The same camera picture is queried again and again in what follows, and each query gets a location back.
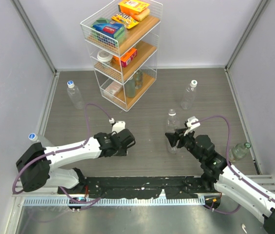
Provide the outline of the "clear plastic bottle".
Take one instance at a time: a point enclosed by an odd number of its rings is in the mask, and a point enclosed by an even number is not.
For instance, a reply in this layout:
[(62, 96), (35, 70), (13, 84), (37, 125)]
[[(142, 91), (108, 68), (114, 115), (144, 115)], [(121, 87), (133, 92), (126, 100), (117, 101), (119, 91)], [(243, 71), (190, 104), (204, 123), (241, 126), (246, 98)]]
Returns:
[[(180, 127), (180, 121), (179, 118), (177, 116), (177, 114), (175, 116), (169, 116), (167, 118), (167, 124), (166, 124), (166, 133), (167, 132), (172, 132), (174, 133), (176, 129), (178, 129)], [(171, 154), (177, 154), (179, 149), (178, 148), (171, 148), (168, 140), (167, 141), (167, 149)]]
[(189, 83), (185, 89), (185, 92), (181, 101), (181, 108), (184, 110), (190, 109), (196, 98), (196, 95), (197, 95), (197, 87), (192, 88)]
[(81, 110), (84, 108), (85, 106), (84, 100), (82, 98), (79, 88), (76, 85), (74, 88), (67, 87), (67, 93), (76, 109)]

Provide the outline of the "blue and white bottle cap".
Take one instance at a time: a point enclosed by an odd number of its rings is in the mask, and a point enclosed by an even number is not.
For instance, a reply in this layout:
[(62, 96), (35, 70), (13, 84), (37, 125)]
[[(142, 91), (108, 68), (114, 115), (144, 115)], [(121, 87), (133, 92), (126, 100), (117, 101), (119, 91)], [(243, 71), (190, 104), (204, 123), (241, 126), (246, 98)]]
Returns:
[(73, 82), (72, 80), (69, 80), (69, 81), (67, 82), (67, 86), (68, 86), (68, 88), (74, 88), (74, 87), (75, 87), (75, 84), (74, 84), (74, 82)]

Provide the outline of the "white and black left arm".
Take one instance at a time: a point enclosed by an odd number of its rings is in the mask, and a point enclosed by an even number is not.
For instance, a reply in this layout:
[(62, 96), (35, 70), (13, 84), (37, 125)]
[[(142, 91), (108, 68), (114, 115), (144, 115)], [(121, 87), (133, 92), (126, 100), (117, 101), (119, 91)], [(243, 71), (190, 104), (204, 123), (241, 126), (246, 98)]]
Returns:
[(44, 147), (37, 142), (16, 162), (16, 181), (22, 184), (21, 192), (53, 186), (61, 194), (80, 194), (85, 191), (85, 176), (78, 168), (63, 169), (63, 166), (86, 159), (126, 156), (134, 144), (135, 137), (126, 128), (110, 134), (97, 133), (85, 141), (63, 146)]

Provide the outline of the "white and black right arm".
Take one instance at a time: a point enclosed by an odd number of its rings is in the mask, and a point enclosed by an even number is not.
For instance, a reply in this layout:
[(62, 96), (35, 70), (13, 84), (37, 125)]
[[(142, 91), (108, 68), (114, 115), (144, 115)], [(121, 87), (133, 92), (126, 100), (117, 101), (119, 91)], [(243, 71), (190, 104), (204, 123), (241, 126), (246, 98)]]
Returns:
[(204, 191), (218, 191), (247, 209), (269, 234), (275, 234), (275, 194), (245, 176), (215, 150), (207, 135), (194, 136), (185, 129), (166, 133), (171, 147), (185, 148), (201, 164)]

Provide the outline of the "green glass bottle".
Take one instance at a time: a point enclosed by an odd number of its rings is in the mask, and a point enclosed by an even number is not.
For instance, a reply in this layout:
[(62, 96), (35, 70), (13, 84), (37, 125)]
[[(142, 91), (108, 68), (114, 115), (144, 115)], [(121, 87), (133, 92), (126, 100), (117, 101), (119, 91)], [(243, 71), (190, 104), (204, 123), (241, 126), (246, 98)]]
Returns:
[(249, 142), (239, 143), (229, 150), (228, 156), (230, 162), (242, 160), (250, 153), (252, 145)]

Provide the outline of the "white box, bottom shelf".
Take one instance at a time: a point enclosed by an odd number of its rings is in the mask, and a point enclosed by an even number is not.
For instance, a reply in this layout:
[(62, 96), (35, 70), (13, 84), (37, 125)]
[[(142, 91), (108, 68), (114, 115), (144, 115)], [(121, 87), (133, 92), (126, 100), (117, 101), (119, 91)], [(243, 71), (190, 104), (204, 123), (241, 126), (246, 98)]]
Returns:
[(123, 86), (116, 81), (111, 82), (106, 88), (104, 88), (103, 94), (109, 98), (115, 97), (121, 90)]

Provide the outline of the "glass jar, bottom shelf front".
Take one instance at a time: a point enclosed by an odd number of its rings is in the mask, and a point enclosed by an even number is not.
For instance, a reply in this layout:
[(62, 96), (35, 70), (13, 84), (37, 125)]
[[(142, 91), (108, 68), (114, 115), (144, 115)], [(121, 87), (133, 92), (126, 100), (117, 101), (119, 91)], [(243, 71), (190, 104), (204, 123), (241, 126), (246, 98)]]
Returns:
[(131, 77), (128, 79), (128, 81), (125, 83), (125, 94), (128, 98), (134, 98), (136, 95), (136, 89), (135, 89), (135, 79), (134, 77)]

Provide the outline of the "glass jar, shelf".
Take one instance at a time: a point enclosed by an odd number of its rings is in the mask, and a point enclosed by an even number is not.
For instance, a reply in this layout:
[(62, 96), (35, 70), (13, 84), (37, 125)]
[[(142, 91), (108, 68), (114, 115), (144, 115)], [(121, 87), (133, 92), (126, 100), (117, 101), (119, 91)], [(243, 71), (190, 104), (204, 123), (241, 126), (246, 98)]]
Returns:
[(128, 98), (134, 98), (136, 95), (136, 89), (135, 89), (135, 79), (134, 77), (131, 77), (128, 79), (128, 81), (125, 83), (125, 94)]
[(143, 72), (141, 70), (138, 70), (133, 77), (135, 80), (135, 88), (141, 89), (143, 86)]

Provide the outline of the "glass jar, bottom shelf back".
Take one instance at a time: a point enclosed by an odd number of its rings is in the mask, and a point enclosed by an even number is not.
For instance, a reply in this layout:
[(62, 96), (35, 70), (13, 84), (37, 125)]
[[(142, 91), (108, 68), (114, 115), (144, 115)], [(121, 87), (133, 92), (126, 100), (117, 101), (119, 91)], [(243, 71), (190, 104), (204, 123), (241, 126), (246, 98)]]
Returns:
[(141, 70), (138, 70), (133, 77), (135, 80), (135, 88), (141, 89), (143, 86), (143, 72)]

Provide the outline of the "orange box, middle shelf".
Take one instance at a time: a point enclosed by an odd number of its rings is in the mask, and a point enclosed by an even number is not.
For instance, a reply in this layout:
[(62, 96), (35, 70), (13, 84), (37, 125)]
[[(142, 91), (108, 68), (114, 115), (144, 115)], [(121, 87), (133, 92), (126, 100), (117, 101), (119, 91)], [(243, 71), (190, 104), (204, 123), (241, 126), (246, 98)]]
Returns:
[(122, 67), (127, 67), (136, 56), (137, 49), (132, 47), (121, 57), (113, 56), (112, 62), (121, 65)]

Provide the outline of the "white lidded paper cup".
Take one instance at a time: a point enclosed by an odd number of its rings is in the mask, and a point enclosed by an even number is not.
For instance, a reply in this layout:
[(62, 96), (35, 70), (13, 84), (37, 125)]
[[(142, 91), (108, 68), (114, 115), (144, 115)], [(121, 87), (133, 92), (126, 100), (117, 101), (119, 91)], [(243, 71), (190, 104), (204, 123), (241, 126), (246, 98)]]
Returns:
[(110, 66), (113, 55), (105, 50), (100, 50), (97, 53), (97, 59), (103, 63), (104, 66)]

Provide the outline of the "green and blue box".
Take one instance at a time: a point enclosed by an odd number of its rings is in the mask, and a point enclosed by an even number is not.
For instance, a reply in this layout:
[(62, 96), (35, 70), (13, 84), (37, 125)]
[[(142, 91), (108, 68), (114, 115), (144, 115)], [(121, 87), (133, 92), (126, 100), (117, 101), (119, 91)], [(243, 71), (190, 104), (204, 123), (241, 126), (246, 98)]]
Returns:
[(106, 18), (97, 19), (92, 25), (92, 35), (100, 42), (119, 46), (126, 39), (125, 26)]

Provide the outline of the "yellow candy bag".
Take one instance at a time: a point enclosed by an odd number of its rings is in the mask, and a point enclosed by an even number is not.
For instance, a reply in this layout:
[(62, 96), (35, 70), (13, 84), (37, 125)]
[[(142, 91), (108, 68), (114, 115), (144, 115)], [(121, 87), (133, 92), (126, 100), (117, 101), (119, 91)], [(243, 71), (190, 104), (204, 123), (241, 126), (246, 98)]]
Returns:
[(133, 17), (123, 13), (119, 12), (111, 17), (113, 21), (116, 21), (118, 23), (122, 23), (127, 29), (132, 29), (133, 27), (137, 26), (139, 24), (138, 21), (136, 21)]

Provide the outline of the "yellow sponge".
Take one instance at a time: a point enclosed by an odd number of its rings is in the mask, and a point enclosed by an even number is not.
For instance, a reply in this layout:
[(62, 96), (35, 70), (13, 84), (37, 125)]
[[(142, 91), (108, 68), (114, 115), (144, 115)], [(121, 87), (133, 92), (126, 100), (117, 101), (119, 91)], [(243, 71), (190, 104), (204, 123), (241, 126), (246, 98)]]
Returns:
[(144, 20), (149, 14), (150, 14), (150, 10), (147, 8), (147, 9), (145, 9), (144, 11), (142, 11), (142, 12), (139, 13), (139, 14), (134, 14), (134, 15), (133, 15), (133, 18), (134, 18), (136, 21), (142, 21), (142, 20)]

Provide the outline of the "orange snack box, top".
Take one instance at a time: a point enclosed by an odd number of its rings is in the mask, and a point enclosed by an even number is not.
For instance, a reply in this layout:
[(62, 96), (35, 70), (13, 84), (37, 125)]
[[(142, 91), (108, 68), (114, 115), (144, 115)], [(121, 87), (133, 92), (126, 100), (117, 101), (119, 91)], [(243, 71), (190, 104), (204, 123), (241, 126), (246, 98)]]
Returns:
[(118, 3), (121, 12), (130, 14), (140, 14), (146, 10), (150, 4), (139, 0), (123, 0)]

